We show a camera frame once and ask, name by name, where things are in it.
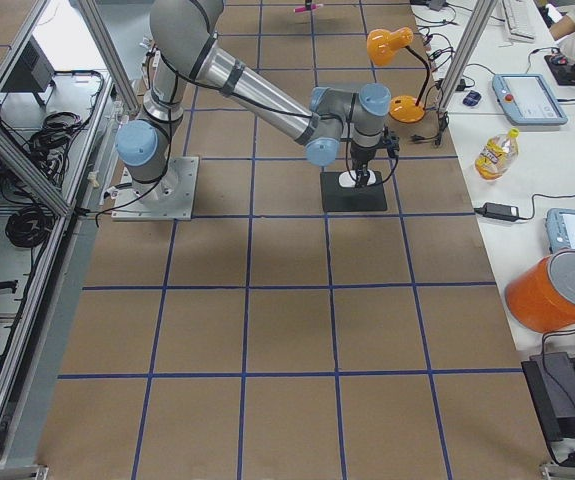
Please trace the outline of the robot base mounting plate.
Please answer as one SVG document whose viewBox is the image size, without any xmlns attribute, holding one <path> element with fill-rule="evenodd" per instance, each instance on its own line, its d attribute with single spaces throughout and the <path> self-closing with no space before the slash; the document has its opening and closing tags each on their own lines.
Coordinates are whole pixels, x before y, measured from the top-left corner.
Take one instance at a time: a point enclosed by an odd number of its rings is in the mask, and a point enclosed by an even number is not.
<svg viewBox="0 0 575 480">
<path fill-rule="evenodd" d="M 173 157 L 166 176 L 158 186 L 142 200 L 138 200 L 147 188 L 134 183 L 126 167 L 122 182 L 130 186 L 120 189 L 115 197 L 118 208 L 111 211 L 116 221 L 166 221 L 190 220 L 192 218 L 196 181 L 200 158 L 198 156 Z"/>
</svg>

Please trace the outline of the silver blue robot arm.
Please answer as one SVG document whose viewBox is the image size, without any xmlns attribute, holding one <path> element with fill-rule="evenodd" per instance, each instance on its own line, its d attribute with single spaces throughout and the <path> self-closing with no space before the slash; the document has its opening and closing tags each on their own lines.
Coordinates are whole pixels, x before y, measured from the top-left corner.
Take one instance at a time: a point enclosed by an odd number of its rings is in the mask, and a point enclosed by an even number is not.
<svg viewBox="0 0 575 480">
<path fill-rule="evenodd" d="M 386 126 L 391 93 L 380 83 L 356 92 L 316 87 L 304 107 L 235 58 L 217 41 L 221 1 L 156 1 L 150 30 L 160 54 L 143 112 L 122 127 L 116 149 L 134 186 L 149 194 L 168 173 L 171 138 L 182 120 L 180 104 L 188 84 L 214 90 L 254 113 L 303 146 L 307 160 L 319 167 L 335 161 L 344 133 L 351 136 L 345 187 L 380 184 L 369 162 L 380 149 L 397 153 Z"/>
</svg>

